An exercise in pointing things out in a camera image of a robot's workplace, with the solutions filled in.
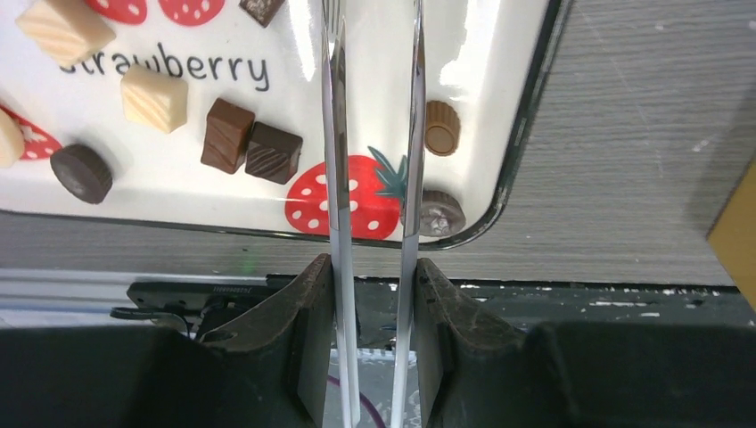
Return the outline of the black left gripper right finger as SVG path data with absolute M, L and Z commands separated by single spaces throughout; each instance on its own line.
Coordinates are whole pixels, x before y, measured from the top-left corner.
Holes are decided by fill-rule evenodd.
M 752 427 L 755 331 L 726 325 L 545 322 L 522 331 L 415 271 L 425 427 Z

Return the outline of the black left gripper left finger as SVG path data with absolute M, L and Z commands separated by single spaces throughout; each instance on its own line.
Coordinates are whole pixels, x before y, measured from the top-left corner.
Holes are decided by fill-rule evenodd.
M 319 427 L 331 258 L 287 285 L 139 282 L 116 325 L 4 329 L 4 427 Z

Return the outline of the silver metal tongs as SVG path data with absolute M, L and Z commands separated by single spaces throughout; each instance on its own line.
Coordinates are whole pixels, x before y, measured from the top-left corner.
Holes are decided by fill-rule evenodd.
M 355 427 L 361 418 L 361 404 L 357 370 L 357 311 L 349 205 L 346 3 L 323 1 L 322 13 L 322 116 L 341 412 L 343 425 Z

